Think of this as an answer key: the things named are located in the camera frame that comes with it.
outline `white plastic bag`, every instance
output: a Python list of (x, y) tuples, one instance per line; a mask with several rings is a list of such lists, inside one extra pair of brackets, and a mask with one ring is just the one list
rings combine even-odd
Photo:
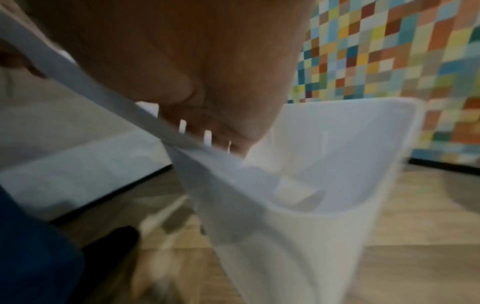
[(417, 101), (285, 105), (244, 161), (198, 144), (103, 88), (4, 12), (0, 38), (49, 77), (162, 139), (246, 303), (341, 302), (423, 119)]

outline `colorful mosaic wall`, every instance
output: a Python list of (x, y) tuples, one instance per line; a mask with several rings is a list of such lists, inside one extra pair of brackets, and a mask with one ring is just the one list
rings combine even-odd
[(418, 97), (412, 156), (480, 167), (480, 0), (325, 0), (289, 103)]

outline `wooden floor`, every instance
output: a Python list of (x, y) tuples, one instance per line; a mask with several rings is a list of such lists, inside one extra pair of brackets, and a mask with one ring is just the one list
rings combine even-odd
[[(137, 259), (132, 255), (89, 302), (242, 303), (173, 170), (60, 229), (83, 246), (125, 225), (142, 233)], [(480, 303), (480, 177), (408, 166), (345, 303)]]

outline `black shoe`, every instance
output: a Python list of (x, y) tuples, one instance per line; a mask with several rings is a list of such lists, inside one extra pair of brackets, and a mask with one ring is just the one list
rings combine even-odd
[(132, 252), (139, 242), (139, 232), (132, 226), (115, 229), (109, 235), (82, 249), (85, 269), (68, 304), (85, 300)]

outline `black baseboard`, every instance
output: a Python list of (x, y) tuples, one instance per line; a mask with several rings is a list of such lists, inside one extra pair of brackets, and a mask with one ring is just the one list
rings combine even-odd
[(472, 174), (480, 176), (480, 168), (465, 166), (465, 165), (455, 165), (455, 164), (448, 164), (448, 163), (441, 163), (431, 160), (424, 160), (418, 158), (410, 158), (408, 160), (409, 164), (418, 165), (423, 167), (430, 167), (435, 169), (453, 171), (453, 172), (460, 172), (465, 174)]
[(97, 199), (97, 200), (95, 200), (91, 203), (88, 203), (87, 205), (85, 205), (85, 206), (83, 206), (79, 209), (76, 209), (74, 211), (71, 211), (67, 214), (62, 215), (61, 217), (53, 219), (52, 221), (50, 221), (50, 224), (52, 224), (52, 225), (62, 225), (64, 223), (68, 222), (68, 221), (71, 221), (72, 219), (78, 217), (80, 214), (84, 213), (86, 210), (88, 210), (88, 209), (90, 209), (94, 206), (97, 206), (97, 205), (99, 205), (103, 202), (106, 202), (106, 201), (114, 198), (115, 196), (117, 196), (119, 194), (122, 194), (122, 193), (134, 188), (135, 186), (137, 186), (137, 185), (139, 185), (139, 184), (141, 184), (141, 183), (143, 183), (143, 182), (145, 182), (145, 181), (147, 181), (147, 180), (149, 180), (149, 179), (151, 179), (155, 176), (158, 176), (158, 175), (160, 175), (164, 172), (167, 172), (171, 169), (172, 169), (172, 165), (168, 165), (167, 167), (164, 167), (164, 168), (162, 168), (158, 171), (155, 171), (154, 173), (149, 174), (149, 175), (147, 175), (147, 176), (145, 176), (145, 177), (143, 177), (143, 178), (141, 178), (141, 179), (139, 179), (139, 180), (137, 180), (137, 181), (135, 181), (131, 184), (123, 186), (122, 188), (117, 189), (114, 192), (111, 192), (111, 193), (109, 193), (105, 196), (102, 196), (101, 198), (99, 198), (99, 199)]

